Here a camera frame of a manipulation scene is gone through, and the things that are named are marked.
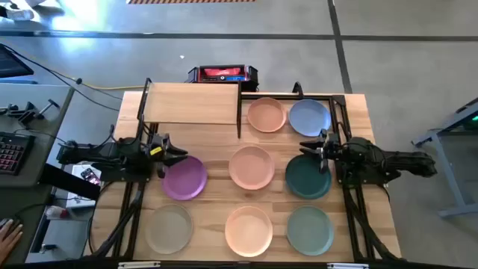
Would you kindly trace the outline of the black desk clamp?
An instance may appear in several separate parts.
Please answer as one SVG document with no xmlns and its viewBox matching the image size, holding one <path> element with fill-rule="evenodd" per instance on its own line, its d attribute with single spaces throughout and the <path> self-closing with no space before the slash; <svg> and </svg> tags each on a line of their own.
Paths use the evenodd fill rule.
<svg viewBox="0 0 478 269">
<path fill-rule="evenodd" d="M 20 110 L 17 105 L 9 104 L 6 107 L 0 107 L 0 116 L 5 115 L 15 118 L 21 126 L 27 127 L 33 120 L 44 120 L 44 113 L 49 110 L 50 107 L 60 108 L 59 104 L 52 99 L 49 99 L 48 102 L 48 105 L 41 110 L 38 110 L 31 102 L 27 102 L 27 105 L 22 110 Z"/>
</svg>

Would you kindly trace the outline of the sage green plate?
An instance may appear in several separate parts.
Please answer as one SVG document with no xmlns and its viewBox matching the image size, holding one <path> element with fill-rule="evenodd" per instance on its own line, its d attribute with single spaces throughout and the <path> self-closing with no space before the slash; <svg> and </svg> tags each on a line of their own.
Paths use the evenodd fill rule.
<svg viewBox="0 0 478 269">
<path fill-rule="evenodd" d="M 328 215 L 317 207 L 304 205 L 288 217 L 286 237 L 289 244 L 305 256 L 320 256 L 334 241 L 335 231 Z"/>
</svg>

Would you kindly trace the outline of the dark green plate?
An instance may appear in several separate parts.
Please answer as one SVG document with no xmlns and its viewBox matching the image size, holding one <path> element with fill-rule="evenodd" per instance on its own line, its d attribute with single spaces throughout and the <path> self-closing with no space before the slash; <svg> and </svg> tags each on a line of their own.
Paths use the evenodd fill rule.
<svg viewBox="0 0 478 269">
<path fill-rule="evenodd" d="M 292 158 L 285 169 L 285 181 L 290 191 L 298 197 L 315 200 L 323 197 L 332 186 L 329 170 L 320 172 L 318 165 L 305 155 Z"/>
</svg>

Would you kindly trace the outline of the purple plate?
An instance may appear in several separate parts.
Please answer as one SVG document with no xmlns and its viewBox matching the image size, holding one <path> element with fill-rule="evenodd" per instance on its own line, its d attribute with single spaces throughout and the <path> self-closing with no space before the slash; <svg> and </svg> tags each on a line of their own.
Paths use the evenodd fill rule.
<svg viewBox="0 0 478 269">
<path fill-rule="evenodd" d="M 207 180 L 205 165 L 198 158 L 188 156 L 185 160 L 166 168 L 161 187 L 173 200 L 191 200 L 204 190 Z"/>
</svg>

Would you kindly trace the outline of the black computer monitor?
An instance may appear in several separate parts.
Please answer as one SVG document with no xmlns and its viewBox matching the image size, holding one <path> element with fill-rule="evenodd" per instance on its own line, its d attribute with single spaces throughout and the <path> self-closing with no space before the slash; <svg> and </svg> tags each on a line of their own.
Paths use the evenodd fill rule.
<svg viewBox="0 0 478 269">
<path fill-rule="evenodd" d="M 33 75 L 34 71 L 0 44 L 0 78 Z"/>
</svg>

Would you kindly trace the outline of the smartphone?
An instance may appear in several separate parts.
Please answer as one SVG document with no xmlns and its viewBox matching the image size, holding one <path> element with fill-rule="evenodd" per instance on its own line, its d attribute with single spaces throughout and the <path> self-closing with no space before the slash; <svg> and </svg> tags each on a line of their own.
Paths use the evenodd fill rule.
<svg viewBox="0 0 478 269">
<path fill-rule="evenodd" d="M 85 181 L 88 181 L 89 183 L 92 183 L 94 185 L 101 185 L 99 177 L 90 168 L 83 170 L 80 175 Z"/>
</svg>

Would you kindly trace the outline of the red and black tool case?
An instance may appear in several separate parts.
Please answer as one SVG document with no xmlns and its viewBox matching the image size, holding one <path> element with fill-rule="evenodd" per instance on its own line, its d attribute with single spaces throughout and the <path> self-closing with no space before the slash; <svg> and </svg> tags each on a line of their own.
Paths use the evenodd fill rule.
<svg viewBox="0 0 478 269">
<path fill-rule="evenodd" d="M 187 74 L 186 83 L 240 84 L 242 92 L 258 92 L 258 70 L 247 65 L 198 66 Z"/>
</svg>

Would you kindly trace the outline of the white clip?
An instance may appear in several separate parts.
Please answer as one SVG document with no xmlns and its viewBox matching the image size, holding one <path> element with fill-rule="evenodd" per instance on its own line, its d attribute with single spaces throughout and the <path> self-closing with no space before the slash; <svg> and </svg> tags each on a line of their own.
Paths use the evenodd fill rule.
<svg viewBox="0 0 478 269">
<path fill-rule="evenodd" d="M 327 269 L 370 269 L 369 264 L 361 263 L 328 263 Z"/>
<path fill-rule="evenodd" d="M 153 269 L 161 266 L 160 261 L 120 262 L 117 269 Z"/>
</svg>

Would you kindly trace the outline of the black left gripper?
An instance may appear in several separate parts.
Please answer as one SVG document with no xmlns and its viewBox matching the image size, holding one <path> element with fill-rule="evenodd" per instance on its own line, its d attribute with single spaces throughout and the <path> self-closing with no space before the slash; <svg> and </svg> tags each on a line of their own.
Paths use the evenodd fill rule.
<svg viewBox="0 0 478 269">
<path fill-rule="evenodd" d="M 166 167 L 171 167 L 187 158 L 188 151 L 172 144 L 169 135 L 155 134 L 147 145 L 147 157 L 155 165 L 160 179 L 166 176 Z"/>
</svg>

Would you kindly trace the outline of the pink salmon plate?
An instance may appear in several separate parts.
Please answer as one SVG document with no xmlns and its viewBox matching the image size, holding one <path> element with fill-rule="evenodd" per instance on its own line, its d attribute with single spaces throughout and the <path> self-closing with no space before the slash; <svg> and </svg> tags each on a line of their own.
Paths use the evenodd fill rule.
<svg viewBox="0 0 478 269">
<path fill-rule="evenodd" d="M 275 163 L 271 155 L 258 146 L 245 146 L 229 161 L 229 175 L 239 187 L 255 191 L 266 187 L 273 179 Z"/>
</svg>

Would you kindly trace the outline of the pale peach plate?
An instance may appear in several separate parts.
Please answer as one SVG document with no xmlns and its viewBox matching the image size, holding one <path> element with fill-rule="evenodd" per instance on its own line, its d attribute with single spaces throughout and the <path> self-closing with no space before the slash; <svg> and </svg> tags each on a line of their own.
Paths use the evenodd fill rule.
<svg viewBox="0 0 478 269">
<path fill-rule="evenodd" d="M 270 246 L 273 225 L 261 209 L 244 206 L 233 211 L 227 218 L 225 238 L 229 248 L 239 256 L 260 256 Z"/>
</svg>

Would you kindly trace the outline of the black shelf frame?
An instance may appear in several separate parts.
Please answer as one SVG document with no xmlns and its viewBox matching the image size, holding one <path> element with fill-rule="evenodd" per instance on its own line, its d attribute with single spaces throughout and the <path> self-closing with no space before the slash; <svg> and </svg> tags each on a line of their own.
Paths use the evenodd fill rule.
<svg viewBox="0 0 478 269">
<path fill-rule="evenodd" d="M 234 124 L 201 124 L 201 123 L 149 123 L 144 120 L 144 108 L 146 106 L 146 98 L 148 96 L 149 88 L 154 83 L 165 83 L 165 82 L 153 82 L 150 78 L 146 79 L 145 85 L 143 87 L 143 91 L 141 93 L 140 104 L 137 112 L 137 119 L 140 123 L 145 124 L 152 124 L 158 127 L 158 131 L 160 132 L 172 132 L 172 133 L 179 133 L 179 132 L 187 132 L 193 134 L 205 133 L 209 134 L 212 132 L 229 132 L 235 133 L 238 137 L 240 137 L 241 132 L 241 123 L 242 123 L 242 111 L 241 111 L 241 92 L 240 86 L 238 85 L 239 94 L 238 94 L 238 106 L 237 106 L 237 116 L 236 116 L 236 123 Z"/>
</svg>

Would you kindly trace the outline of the beige grey plate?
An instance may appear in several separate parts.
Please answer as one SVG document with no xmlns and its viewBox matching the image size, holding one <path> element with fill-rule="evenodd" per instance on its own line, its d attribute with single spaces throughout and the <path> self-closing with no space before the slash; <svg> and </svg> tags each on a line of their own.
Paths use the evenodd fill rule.
<svg viewBox="0 0 478 269">
<path fill-rule="evenodd" d="M 145 228 L 146 242 L 159 254 L 181 251 L 193 234 L 193 218 L 181 205 L 169 204 L 157 208 Z"/>
</svg>

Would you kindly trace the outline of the wooden shelf board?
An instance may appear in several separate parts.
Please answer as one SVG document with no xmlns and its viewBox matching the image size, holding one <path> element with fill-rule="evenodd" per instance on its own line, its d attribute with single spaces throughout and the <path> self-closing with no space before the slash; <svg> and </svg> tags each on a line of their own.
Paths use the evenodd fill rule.
<svg viewBox="0 0 478 269">
<path fill-rule="evenodd" d="M 154 83 L 144 108 L 149 123 L 236 123 L 236 84 Z"/>
</svg>

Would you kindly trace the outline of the blue plate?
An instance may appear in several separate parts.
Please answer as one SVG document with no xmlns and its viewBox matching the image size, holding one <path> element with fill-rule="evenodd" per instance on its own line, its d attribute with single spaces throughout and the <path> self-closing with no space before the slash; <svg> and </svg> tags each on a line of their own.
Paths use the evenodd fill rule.
<svg viewBox="0 0 478 269">
<path fill-rule="evenodd" d="M 322 129 L 328 130 L 331 126 L 329 110 L 313 99 L 295 102 L 288 117 L 292 128 L 306 137 L 317 137 Z"/>
</svg>

